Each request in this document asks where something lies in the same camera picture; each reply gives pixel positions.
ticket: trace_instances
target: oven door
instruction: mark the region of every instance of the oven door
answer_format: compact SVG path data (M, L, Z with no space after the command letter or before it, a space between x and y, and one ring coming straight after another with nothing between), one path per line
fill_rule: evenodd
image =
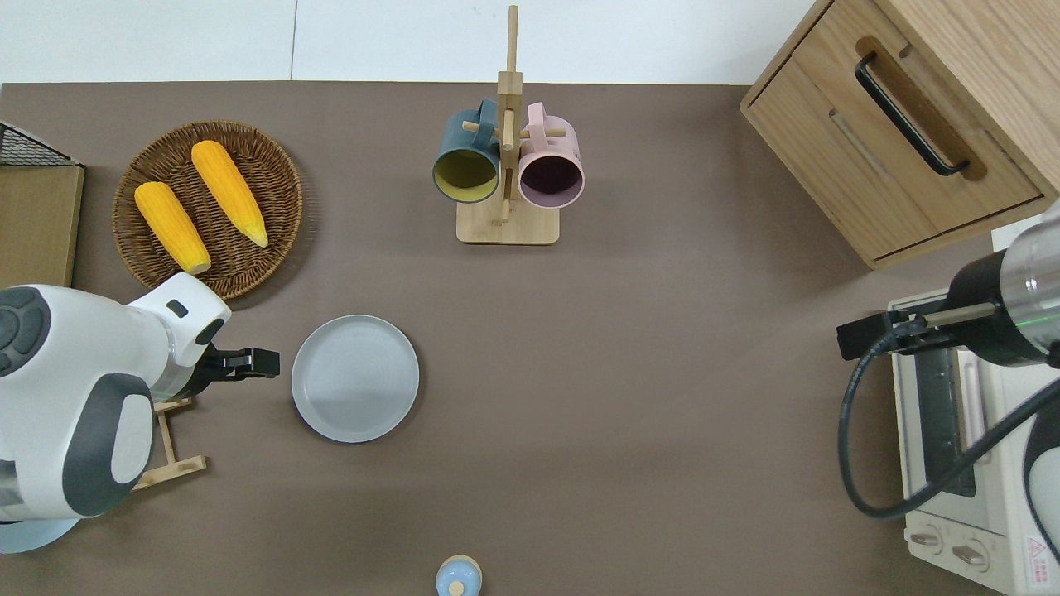
M940 477L987 427L983 361L967 349L894 355L896 404L905 496ZM997 462L980 458L919 510L1006 534L996 494Z

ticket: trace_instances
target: woven plate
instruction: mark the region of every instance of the woven plate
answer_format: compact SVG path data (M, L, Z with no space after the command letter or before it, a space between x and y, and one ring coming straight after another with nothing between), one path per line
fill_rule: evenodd
M228 221L192 164L192 145L211 139L232 156L265 220L268 246L261 248ZM136 207L143 182L170 185L210 253L198 279L223 299L253 290L290 252L302 221L302 182L286 152L258 129L237 122L193 122L147 145L129 164L114 195L113 233L125 265L155 288L180 271Z

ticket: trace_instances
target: blue mug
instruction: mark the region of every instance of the blue mug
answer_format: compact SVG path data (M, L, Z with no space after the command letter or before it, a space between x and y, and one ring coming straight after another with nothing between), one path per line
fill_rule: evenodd
M478 130L464 130L464 121L478 124ZM431 172L442 194L457 203L479 203L493 195L500 180L496 127L497 102L493 100L482 100L477 110L460 110L449 118Z

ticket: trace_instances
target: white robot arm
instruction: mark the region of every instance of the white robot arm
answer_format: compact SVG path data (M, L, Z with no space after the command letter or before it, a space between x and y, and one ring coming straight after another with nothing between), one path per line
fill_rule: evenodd
M235 370L213 350L231 314L187 274L128 305L66 287L0 291L0 522L107 511L147 464L153 402L275 376L272 352L241 352Z

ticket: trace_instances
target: black drawer handle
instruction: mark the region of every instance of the black drawer handle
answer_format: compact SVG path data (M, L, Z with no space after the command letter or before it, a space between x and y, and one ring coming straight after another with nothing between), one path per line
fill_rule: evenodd
M923 158L925 163L928 163L928 166L940 176L952 176L965 168L968 168L969 161L967 159L956 165L950 165L949 163L942 161L942 158L935 153L935 150L933 150L930 144L928 144L923 135L921 135L920 132L913 126L909 119L905 118L902 110L895 105L895 102L887 97L887 93L884 92L880 85L877 84L877 82L872 78L872 75L868 73L868 65L874 58L876 52L869 52L868 55L862 58L862 60L858 63L858 68L854 69L854 77L858 80L858 83L861 83L862 88L865 89L868 97L872 98L876 105L880 106L883 113L890 119L890 122L896 128L898 128L898 132L901 133L902 136L905 137L905 140L913 145L913 148L920 154L920 157Z

